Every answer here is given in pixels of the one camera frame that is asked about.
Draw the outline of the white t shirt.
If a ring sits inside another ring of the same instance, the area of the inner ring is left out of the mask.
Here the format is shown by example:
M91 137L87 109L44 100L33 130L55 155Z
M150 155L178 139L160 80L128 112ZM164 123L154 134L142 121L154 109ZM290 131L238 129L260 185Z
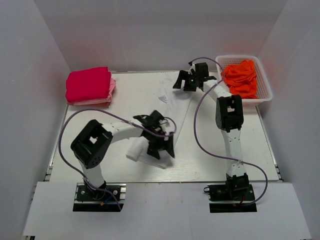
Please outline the white t shirt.
M176 132L173 136L175 146L179 138L187 111L192 100L192 92L183 89L174 89L175 81L170 76L166 76L159 83L156 97L153 99L150 110L157 110L164 117L169 117L176 124ZM135 138L130 148L126 152L126 157L135 162L142 162L161 169L172 167L174 158L165 150L160 151L160 159L156 159L147 154L148 141L144 137Z

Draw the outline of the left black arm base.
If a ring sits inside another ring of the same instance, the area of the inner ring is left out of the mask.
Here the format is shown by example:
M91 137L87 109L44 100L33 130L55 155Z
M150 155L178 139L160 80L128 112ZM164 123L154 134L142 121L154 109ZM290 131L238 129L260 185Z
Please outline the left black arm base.
M111 183L106 185L106 189L116 197L120 208L123 207L126 197L125 183ZM110 193L94 191L84 183L78 183L74 202L73 212L90 212L90 213L119 213L121 210L117 202Z

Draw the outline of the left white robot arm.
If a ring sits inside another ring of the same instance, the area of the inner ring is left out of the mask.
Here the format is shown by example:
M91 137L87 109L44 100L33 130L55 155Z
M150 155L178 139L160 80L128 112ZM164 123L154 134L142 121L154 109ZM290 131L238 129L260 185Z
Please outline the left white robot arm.
M137 138L142 142L135 147L135 151L130 152L133 158L146 155L160 161L162 152L175 157L174 134L177 125L171 118L164 117L157 110L149 115L135 115L131 120L108 114L119 121L102 124L96 119L90 120L70 145L82 167L84 182L89 186L88 193L96 200L106 193L100 163L111 144Z

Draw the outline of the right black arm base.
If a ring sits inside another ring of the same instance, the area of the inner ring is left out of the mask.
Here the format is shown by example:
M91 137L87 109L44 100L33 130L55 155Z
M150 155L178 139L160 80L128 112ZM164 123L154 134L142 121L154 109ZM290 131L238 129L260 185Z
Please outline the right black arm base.
M252 185L244 193L240 193L236 197L231 197L227 193L224 184L213 184L203 188L203 192L209 196L210 213L256 213L257 205L247 203L255 200L255 194Z

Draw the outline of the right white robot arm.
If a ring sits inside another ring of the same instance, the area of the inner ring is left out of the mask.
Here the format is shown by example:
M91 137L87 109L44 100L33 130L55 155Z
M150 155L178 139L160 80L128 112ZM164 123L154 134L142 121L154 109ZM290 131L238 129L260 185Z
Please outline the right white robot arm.
M220 85L220 82L209 75L207 63L188 63L190 69L180 70L174 89L194 92L201 89L205 96L211 97L215 103L215 123L223 136L226 160L225 193L236 200L249 189L249 178L243 164L241 148L241 128L244 123L242 98L233 95Z

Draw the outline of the orange t shirt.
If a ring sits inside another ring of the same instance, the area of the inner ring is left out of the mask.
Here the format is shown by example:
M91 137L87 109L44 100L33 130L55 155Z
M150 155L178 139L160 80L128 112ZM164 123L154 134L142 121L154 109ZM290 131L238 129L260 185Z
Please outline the orange t shirt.
M232 95L240 95L242 99L258 99L254 61L243 60L239 64L230 64L224 68L221 77Z

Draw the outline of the white plastic basket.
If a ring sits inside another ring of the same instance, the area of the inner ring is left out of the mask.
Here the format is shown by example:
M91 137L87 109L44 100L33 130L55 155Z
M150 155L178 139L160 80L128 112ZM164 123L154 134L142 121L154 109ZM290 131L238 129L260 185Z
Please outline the white plastic basket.
M268 82L268 78L265 74L260 60L253 55L219 55L215 60L225 69L229 65L240 64L243 60L251 60L254 62L256 80L257 80L257 92L258 99L243 99L243 106L258 106L263 102L271 101L273 98L272 90Z

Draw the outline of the folded magenta t shirt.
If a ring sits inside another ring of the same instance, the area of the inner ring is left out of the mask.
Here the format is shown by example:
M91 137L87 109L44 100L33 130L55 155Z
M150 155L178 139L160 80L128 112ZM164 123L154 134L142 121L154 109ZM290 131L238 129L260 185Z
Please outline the folded magenta t shirt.
M109 96L111 77L107 66L71 72L65 82L67 102L74 104L106 99Z

